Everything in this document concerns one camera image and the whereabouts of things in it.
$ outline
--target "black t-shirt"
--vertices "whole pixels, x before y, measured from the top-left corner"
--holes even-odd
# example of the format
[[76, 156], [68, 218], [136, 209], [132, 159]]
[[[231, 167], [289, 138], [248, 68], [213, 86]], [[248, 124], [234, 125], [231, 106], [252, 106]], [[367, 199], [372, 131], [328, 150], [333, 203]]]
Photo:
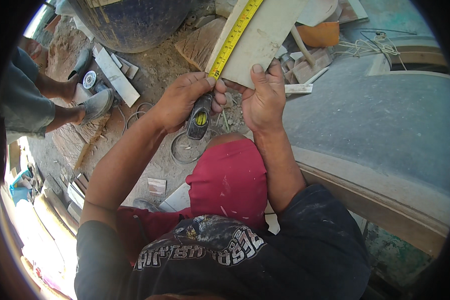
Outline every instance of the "black t-shirt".
[[99, 221], [77, 236], [75, 291], [83, 299], [213, 294], [225, 299], [359, 299], [368, 253], [355, 220], [323, 186], [294, 197], [274, 235], [218, 215], [182, 220], [145, 246], [134, 267]]

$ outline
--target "tape measure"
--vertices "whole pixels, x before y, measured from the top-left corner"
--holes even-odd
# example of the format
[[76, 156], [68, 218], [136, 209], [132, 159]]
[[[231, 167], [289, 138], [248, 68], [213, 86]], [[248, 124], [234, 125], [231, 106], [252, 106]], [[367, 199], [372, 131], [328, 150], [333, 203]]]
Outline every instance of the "tape measure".
[[[218, 79], [222, 73], [225, 63], [227, 63], [230, 54], [237, 45], [243, 31], [249, 24], [252, 16], [257, 12], [258, 7], [264, 0], [248, 0], [245, 7], [243, 8], [240, 16], [235, 21], [232, 29], [228, 33], [222, 48], [218, 52], [217, 58], [212, 65], [209, 77]], [[210, 109], [212, 107], [212, 93], [206, 93], [198, 98], [193, 105], [192, 113], [186, 124], [186, 136], [192, 140], [201, 140], [208, 128], [208, 121], [210, 118]]]
[[210, 73], [208, 74], [209, 77], [218, 79], [218, 77], [222, 73], [223, 68], [225, 67], [225, 63], [230, 57], [230, 54], [232, 54], [232, 51], [234, 50], [240, 37], [242, 36], [243, 31], [245, 30], [253, 15], [257, 12], [258, 7], [263, 1], [264, 0], [248, 0], [242, 10], [242, 13], [235, 21], [235, 24], [230, 30], [230, 33], [228, 33], [228, 36], [225, 39], [220, 52], [218, 52], [218, 56], [215, 59], [213, 66], [211, 67]]

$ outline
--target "gray pants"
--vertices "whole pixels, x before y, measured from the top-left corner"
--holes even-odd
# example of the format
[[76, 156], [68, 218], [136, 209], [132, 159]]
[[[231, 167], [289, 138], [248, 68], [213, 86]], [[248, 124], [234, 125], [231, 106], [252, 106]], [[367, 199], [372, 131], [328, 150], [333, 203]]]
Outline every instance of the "gray pants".
[[20, 48], [8, 64], [0, 90], [0, 115], [5, 119], [6, 142], [22, 136], [44, 139], [55, 118], [55, 104], [35, 86], [38, 66]]

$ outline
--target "fingernail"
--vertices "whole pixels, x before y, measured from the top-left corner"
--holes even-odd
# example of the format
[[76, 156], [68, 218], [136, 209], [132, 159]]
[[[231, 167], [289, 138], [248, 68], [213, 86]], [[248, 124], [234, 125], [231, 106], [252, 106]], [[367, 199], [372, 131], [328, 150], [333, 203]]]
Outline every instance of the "fingernail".
[[264, 71], [264, 69], [262, 68], [261, 64], [259, 64], [259, 63], [254, 64], [252, 66], [252, 70], [253, 70], [253, 73], [260, 73], [260, 72]]
[[214, 77], [207, 77], [208, 84], [210, 87], [213, 87], [215, 85], [215, 78]]

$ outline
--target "forearm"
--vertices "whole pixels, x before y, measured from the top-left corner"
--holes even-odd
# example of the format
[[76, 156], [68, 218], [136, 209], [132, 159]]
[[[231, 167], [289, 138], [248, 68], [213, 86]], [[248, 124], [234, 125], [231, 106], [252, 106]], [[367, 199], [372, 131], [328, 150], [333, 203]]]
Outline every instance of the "forearm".
[[293, 197], [306, 187], [285, 129], [253, 133], [267, 170], [268, 200], [275, 213], [282, 213]]
[[100, 160], [90, 178], [86, 202], [110, 211], [118, 209], [167, 135], [155, 118], [152, 108]]

